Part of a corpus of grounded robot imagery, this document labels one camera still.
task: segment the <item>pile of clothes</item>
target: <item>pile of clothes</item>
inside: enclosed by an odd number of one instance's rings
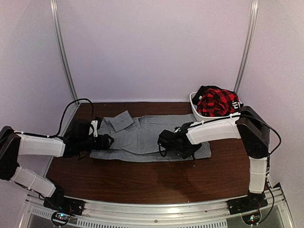
[[[218,117],[239,112],[242,104],[235,92],[217,86],[201,86],[192,99],[202,116]]]

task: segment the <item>laundry basket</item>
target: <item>laundry basket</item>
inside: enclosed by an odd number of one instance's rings
[[[196,108],[194,107],[194,104],[193,104],[193,102],[192,102],[192,99],[194,98],[195,94],[196,94],[196,92],[191,93],[190,96],[189,96],[189,98],[190,98],[190,103],[191,103],[192,112],[193,112],[193,114],[194,114],[195,119],[196,119],[198,122],[222,118],[222,116],[218,116],[218,117],[207,117],[207,116],[202,116],[201,114],[199,114],[198,111],[196,111]]]

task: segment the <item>vertical metal post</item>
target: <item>vertical metal post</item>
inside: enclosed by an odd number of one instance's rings
[[[77,97],[76,90],[74,87],[70,68],[68,66],[67,55],[66,55],[64,44],[63,44],[63,38],[62,38],[58,10],[57,10],[57,0],[50,0],[50,4],[51,4],[51,11],[52,11],[53,22],[54,22],[54,26],[55,26],[55,32],[56,32],[56,37],[57,37],[60,58],[61,58],[62,66],[63,66],[64,72],[66,75],[67,84],[68,84],[68,87],[69,87],[73,100],[77,100],[78,97]]]
[[[248,31],[247,31],[247,37],[246,37],[243,57],[242,57],[241,65],[239,67],[237,81],[234,86],[234,92],[236,92],[236,93],[238,93],[238,91],[239,91],[239,88],[240,88],[240,85],[241,85],[241,82],[242,82],[242,79],[244,76],[246,64],[248,61],[249,50],[250,50],[253,35],[254,35],[255,29],[256,29],[257,12],[258,12],[258,0],[252,0],[251,12],[250,12],[250,17],[249,17],[249,25],[248,25]]]

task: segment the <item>red plaid shirt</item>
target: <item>red plaid shirt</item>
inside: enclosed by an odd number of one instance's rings
[[[225,116],[240,111],[238,95],[226,89],[208,89],[198,103],[203,116]]]

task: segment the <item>white wall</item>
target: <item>white wall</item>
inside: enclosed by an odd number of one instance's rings
[[[49,0],[0,2],[0,128],[54,134],[72,98],[56,44]],[[49,157],[25,156],[43,174]],[[27,192],[0,180],[0,227],[17,224]]]
[[[303,9],[304,1],[299,0],[259,1],[256,32],[239,92],[240,99],[283,138],[271,157],[271,177],[274,183],[281,182],[298,228],[303,227],[304,212]]]
[[[201,85],[233,89],[251,0],[61,0],[79,97],[188,101]]]

